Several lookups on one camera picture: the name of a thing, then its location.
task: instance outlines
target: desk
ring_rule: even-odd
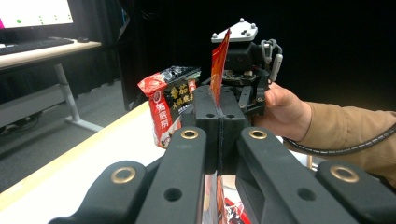
[[[116,161],[149,165],[165,150],[154,145],[143,103],[0,194],[0,223],[48,223],[71,216],[93,181]]]
[[[57,85],[0,105],[0,127],[66,101],[71,113],[71,116],[66,118],[67,121],[94,132],[100,131],[102,127],[82,120],[79,117],[73,94],[70,91],[61,64],[61,60],[64,57],[73,56],[100,46],[101,43],[98,42],[78,43],[75,40],[74,44],[0,56],[0,73],[15,71],[41,63],[51,63],[54,64],[54,69],[59,79],[59,84]]]

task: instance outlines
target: snack bag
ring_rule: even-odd
[[[137,83],[148,97],[157,146],[167,148],[173,132],[181,128],[180,115],[191,105],[200,75],[198,67],[172,66]]]

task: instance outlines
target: brown sleeve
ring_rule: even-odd
[[[396,123],[396,112],[393,111],[309,104],[312,108],[311,125],[304,139],[299,142],[306,147],[353,147],[377,137]],[[396,133],[361,152],[324,158],[349,161],[369,173],[384,176],[396,188]]]

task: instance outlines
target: keyboard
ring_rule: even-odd
[[[24,42],[20,44],[12,45],[12,47],[0,48],[0,55],[8,55],[13,53],[25,52],[34,49],[46,49],[51,47],[57,47],[61,45],[73,44],[74,41],[70,39],[43,39],[32,42]]]

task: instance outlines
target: metal desk leg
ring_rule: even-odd
[[[102,130],[103,127],[89,123],[88,121],[82,120],[79,117],[79,113],[76,107],[76,102],[74,101],[73,94],[69,87],[69,83],[67,82],[66,76],[64,75],[64,69],[62,68],[62,65],[60,63],[57,63],[54,65],[54,68],[56,71],[56,75],[58,76],[59,79],[62,94],[67,102],[67,105],[71,113],[71,116],[67,117],[66,121],[69,121],[73,124],[76,124],[77,126],[86,128],[94,132],[99,132],[100,130]]]

